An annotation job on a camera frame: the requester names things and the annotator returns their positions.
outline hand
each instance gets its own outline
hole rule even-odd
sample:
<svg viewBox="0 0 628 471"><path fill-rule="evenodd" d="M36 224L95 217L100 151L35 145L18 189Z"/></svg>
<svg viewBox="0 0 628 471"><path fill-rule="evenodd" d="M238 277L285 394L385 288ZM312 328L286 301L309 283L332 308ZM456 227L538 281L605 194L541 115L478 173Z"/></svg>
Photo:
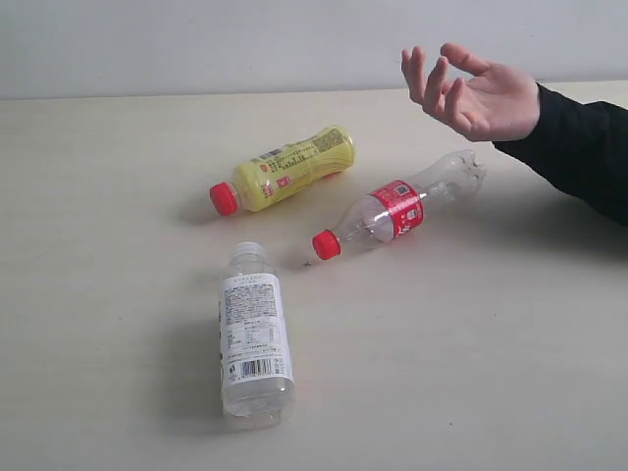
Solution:
<svg viewBox="0 0 628 471"><path fill-rule="evenodd" d="M441 48L427 79L425 53L419 47L411 56L404 50L401 59L410 99L471 141L523 139L539 121L539 88L525 72L481 59L455 44ZM448 64L473 78L445 80Z"/></svg>

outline yellow bottle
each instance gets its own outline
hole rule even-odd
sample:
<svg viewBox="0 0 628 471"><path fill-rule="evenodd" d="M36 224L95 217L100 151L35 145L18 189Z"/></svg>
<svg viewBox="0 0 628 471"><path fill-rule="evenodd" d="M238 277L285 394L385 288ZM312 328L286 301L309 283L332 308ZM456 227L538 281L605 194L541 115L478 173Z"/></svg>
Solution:
<svg viewBox="0 0 628 471"><path fill-rule="evenodd" d="M212 186L212 202L223 216L246 209L260 211L309 184L353 165L349 134L330 126L309 139L287 144L235 167L229 182Z"/></svg>

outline red bottle cap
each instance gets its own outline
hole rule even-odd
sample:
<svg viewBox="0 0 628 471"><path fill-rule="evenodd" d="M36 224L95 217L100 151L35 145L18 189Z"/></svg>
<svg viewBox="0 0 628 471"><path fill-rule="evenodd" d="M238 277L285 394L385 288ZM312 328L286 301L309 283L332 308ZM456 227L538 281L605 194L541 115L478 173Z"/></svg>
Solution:
<svg viewBox="0 0 628 471"><path fill-rule="evenodd" d="M312 245L319 257L323 260L329 260L332 257L340 255L340 242L336 235L331 231L322 231L312 239Z"/></svg>
<svg viewBox="0 0 628 471"><path fill-rule="evenodd" d="M209 197L221 215L229 216L237 211L237 199L228 183L222 182L212 186Z"/></svg>

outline plastic bottle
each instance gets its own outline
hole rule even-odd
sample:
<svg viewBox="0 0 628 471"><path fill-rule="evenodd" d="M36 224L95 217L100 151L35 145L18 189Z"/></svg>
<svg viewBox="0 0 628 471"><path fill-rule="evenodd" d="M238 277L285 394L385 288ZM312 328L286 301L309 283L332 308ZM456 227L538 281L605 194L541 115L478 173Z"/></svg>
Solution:
<svg viewBox="0 0 628 471"><path fill-rule="evenodd" d="M238 165L231 180L212 186L209 194L223 216L240 209L260 211L323 177L348 169L354 156L349 134L340 126L331 126Z"/></svg>
<svg viewBox="0 0 628 471"><path fill-rule="evenodd" d="M276 425L291 412L294 380L279 280L255 242L237 245L220 292L223 411L229 425Z"/></svg>
<svg viewBox="0 0 628 471"><path fill-rule="evenodd" d="M360 198L334 229L313 238L314 249L328 260L346 246L369 249L388 243L418 227L424 217L473 196L485 175L473 151L446 154L422 172Z"/></svg>

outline water bottle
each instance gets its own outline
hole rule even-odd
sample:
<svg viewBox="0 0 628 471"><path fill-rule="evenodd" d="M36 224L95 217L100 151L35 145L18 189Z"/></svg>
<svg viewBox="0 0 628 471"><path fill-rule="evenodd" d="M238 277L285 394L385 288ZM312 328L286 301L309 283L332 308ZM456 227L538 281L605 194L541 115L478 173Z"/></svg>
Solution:
<svg viewBox="0 0 628 471"><path fill-rule="evenodd" d="M346 246L369 249L388 243L421 225L425 217L475 195L485 175L472 150L446 154L422 172L360 198L334 229L313 238L314 250L329 260Z"/></svg>
<svg viewBox="0 0 628 471"><path fill-rule="evenodd" d="M323 177L348 169L354 156L346 130L330 126L309 139L238 165L231 180L212 186L209 195L223 216L240 209L261 211Z"/></svg>
<svg viewBox="0 0 628 471"><path fill-rule="evenodd" d="M285 419L294 380L280 285L255 242L236 246L220 292L223 411L236 429Z"/></svg>

